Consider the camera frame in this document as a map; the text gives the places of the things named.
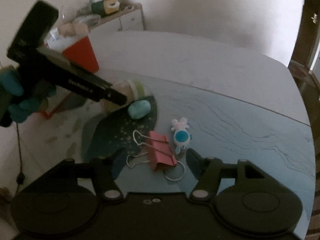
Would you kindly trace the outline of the teal gloved left hand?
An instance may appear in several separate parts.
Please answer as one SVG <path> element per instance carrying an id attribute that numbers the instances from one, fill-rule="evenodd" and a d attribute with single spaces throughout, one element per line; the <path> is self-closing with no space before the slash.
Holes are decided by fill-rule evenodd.
<path id="1" fill-rule="evenodd" d="M 24 85 L 12 65 L 1 68 L 1 127 L 23 123 L 33 113 L 46 111 L 48 99 L 56 95 L 56 85 L 32 81 Z"/>

